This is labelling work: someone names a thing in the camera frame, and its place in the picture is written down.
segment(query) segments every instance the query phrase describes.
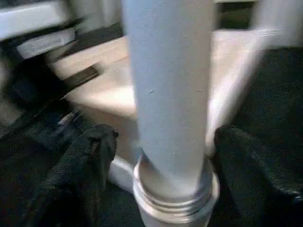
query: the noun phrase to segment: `white pipe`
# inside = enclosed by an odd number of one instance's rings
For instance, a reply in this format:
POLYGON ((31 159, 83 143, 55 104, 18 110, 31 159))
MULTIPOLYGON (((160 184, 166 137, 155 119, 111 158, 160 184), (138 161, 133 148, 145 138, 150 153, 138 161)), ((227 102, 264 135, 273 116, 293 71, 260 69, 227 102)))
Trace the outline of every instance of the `white pipe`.
MULTIPOLYGON (((183 209, 184 204, 199 198, 199 206, 203 205, 212 187, 212 174, 202 171, 213 1, 124 3, 139 133, 146 155, 135 171, 140 181, 134 183, 135 197, 144 214, 146 206, 140 202, 144 200, 153 200, 155 210, 166 211, 178 206, 183 209)), ((166 221, 180 223, 174 218, 166 221)))

